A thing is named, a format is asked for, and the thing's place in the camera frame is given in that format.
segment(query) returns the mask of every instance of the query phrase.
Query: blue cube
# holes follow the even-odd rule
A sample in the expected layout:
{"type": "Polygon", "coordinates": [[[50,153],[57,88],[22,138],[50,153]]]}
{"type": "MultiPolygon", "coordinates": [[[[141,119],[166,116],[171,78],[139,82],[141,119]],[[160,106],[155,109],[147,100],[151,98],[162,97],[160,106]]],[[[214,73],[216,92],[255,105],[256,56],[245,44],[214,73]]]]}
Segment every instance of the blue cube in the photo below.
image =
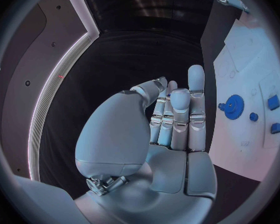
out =
{"type": "Polygon", "coordinates": [[[273,97],[269,98],[268,105],[269,105],[270,110],[272,110],[272,111],[277,109],[280,106],[278,96],[274,95],[273,97]]]}
{"type": "Polygon", "coordinates": [[[271,127],[271,133],[280,133],[280,123],[273,123],[271,127]]]}

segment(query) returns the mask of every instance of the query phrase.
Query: led light strip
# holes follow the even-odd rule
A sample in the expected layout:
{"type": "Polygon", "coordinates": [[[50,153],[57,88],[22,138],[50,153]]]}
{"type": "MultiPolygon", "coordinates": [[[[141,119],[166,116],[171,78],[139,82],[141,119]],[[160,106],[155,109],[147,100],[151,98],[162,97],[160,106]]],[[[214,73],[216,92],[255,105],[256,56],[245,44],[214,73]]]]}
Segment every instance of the led light strip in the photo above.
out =
{"type": "Polygon", "coordinates": [[[45,82],[41,93],[36,102],[33,112],[29,139],[28,139],[28,166],[30,179],[40,181],[39,175],[39,146],[43,125],[52,100],[59,89],[63,78],[79,59],[79,57],[91,45],[92,40],[88,34],[84,34],[72,47],[64,54],[57,63],[47,81],[45,82]]]}

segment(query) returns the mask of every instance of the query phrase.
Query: blue gear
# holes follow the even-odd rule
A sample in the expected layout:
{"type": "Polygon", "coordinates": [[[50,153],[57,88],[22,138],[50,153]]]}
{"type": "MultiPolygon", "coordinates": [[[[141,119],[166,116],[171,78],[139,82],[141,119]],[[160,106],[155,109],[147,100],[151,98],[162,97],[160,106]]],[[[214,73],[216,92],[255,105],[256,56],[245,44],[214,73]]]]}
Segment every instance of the blue gear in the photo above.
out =
{"type": "Polygon", "coordinates": [[[224,107],[225,116],[229,119],[235,120],[240,117],[244,111],[244,100],[239,95],[233,95],[228,98],[226,104],[220,105],[219,108],[224,107]]]}

